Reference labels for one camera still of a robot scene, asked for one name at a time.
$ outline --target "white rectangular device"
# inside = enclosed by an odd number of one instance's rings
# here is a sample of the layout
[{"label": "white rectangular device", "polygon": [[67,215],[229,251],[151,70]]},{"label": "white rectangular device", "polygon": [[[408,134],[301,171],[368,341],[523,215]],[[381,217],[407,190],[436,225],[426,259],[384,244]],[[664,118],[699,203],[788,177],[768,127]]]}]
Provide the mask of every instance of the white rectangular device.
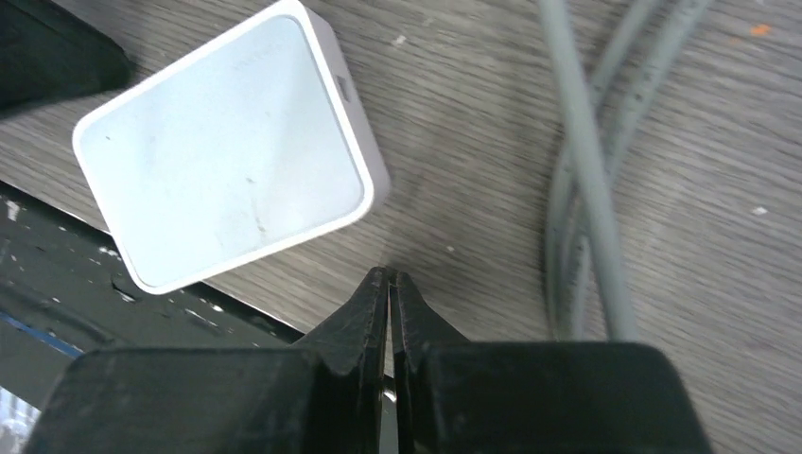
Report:
[{"label": "white rectangular device", "polygon": [[344,227],[390,190],[334,31],[298,0],[87,114],[73,148],[154,294]]}]

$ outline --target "orange mark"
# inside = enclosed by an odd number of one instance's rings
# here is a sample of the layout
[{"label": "orange mark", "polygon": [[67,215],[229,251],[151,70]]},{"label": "orange mark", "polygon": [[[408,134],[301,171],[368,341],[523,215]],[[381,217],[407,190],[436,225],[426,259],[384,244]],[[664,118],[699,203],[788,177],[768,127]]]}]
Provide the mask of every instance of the orange mark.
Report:
[{"label": "orange mark", "polygon": [[752,29],[749,30],[749,32],[752,33],[752,36],[766,36],[770,31],[772,31],[772,28],[767,24],[759,24],[757,26],[753,26]]}]

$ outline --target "gray cable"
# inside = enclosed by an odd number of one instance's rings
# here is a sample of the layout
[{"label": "gray cable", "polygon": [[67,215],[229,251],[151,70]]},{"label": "gray cable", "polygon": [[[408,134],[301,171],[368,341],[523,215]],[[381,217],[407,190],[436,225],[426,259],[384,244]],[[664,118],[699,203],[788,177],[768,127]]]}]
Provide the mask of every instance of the gray cable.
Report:
[{"label": "gray cable", "polygon": [[574,44],[566,3],[540,0],[540,19],[549,44],[568,137],[575,144],[574,167],[585,200],[593,265],[599,277],[607,333],[614,341],[637,339],[635,312],[629,299],[613,200],[604,176],[590,94]]},{"label": "gray cable", "polygon": [[[652,52],[646,61],[640,65],[635,81],[622,100],[617,114],[611,124],[604,128],[606,131],[611,131],[604,141],[605,173],[610,186],[618,177],[621,163],[637,132],[639,121],[649,111],[657,89],[669,74],[671,65],[679,55],[683,43],[696,27],[712,1],[682,0],[674,7],[668,22],[660,29],[657,35]],[[571,304],[565,310],[567,314],[570,314],[571,326],[563,327],[564,331],[571,333],[573,339],[581,338],[582,327],[576,326],[574,323],[582,322],[581,313],[583,312],[589,276],[588,263],[590,254],[586,236],[588,227],[587,215],[583,210],[578,210],[577,206],[578,204],[574,205],[576,212],[574,228],[564,230],[564,232],[568,233],[569,241],[561,241],[568,246],[567,253],[563,254],[564,259],[566,255],[568,258],[564,261],[563,267],[561,267],[563,269],[562,276],[571,276],[579,267],[577,286],[574,288]],[[563,282],[563,287],[569,287],[570,282],[568,280]]]},{"label": "gray cable", "polygon": [[[590,77],[590,103],[594,106],[594,109],[598,109],[602,104],[612,84],[613,77],[618,73],[638,33],[662,3],[662,0],[636,0],[627,10],[610,43],[604,48],[599,65]],[[567,222],[569,204],[573,199],[575,182],[573,165],[571,164],[573,159],[571,147],[570,137],[568,137],[560,150],[557,167],[551,177],[546,226],[546,299],[551,327],[558,338],[562,337],[560,330],[557,329],[558,322],[565,318],[557,316],[558,301],[565,300],[559,296],[563,287],[559,283],[563,279],[561,277],[562,267],[558,266],[560,258],[562,258],[558,256],[558,252],[562,250],[558,233],[561,226]],[[561,309],[567,308],[567,305],[559,306]],[[582,311],[579,310],[574,315],[581,317]],[[580,319],[578,323],[570,324],[582,326],[582,321]]]}]

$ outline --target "blue strip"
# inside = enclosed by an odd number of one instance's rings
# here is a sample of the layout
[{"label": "blue strip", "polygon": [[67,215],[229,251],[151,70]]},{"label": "blue strip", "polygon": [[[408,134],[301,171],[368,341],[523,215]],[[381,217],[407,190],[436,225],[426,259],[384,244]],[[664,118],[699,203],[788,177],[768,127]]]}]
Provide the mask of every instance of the blue strip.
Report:
[{"label": "blue strip", "polygon": [[69,343],[64,342],[62,340],[59,340],[58,338],[56,338],[54,336],[50,336],[47,333],[43,333],[42,331],[38,331],[36,329],[33,329],[30,326],[22,324],[21,322],[17,321],[16,319],[12,319],[10,317],[10,315],[8,315],[8,314],[6,314],[4,312],[0,312],[0,320],[2,320],[4,322],[7,322],[11,326],[19,329],[20,331],[25,331],[27,334],[33,336],[34,338],[38,339],[39,341],[42,341],[42,342],[46,343],[47,345],[55,348],[56,350],[64,353],[66,356],[68,356],[70,358],[77,358],[77,357],[83,355],[83,352],[81,352],[78,348],[70,345]]}]

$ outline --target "wood grain surface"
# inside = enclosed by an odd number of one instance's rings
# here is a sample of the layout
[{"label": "wood grain surface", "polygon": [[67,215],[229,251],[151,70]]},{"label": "wood grain surface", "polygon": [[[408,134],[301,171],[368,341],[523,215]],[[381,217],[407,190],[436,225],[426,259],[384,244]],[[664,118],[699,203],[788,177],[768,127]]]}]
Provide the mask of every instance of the wood grain surface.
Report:
[{"label": "wood grain surface", "polygon": [[[266,1],[58,3],[123,45],[145,77]],[[562,132],[535,2],[306,3],[341,39],[392,195],[349,228],[211,284],[308,330],[370,267],[392,265],[471,339],[546,339],[541,233]],[[590,68],[629,2],[570,4]],[[0,123],[0,179],[104,227],[70,133],[112,96]],[[681,371],[718,452],[802,446],[800,144],[802,2],[720,0],[616,190],[643,339]],[[588,324],[599,338],[594,307]]]}]

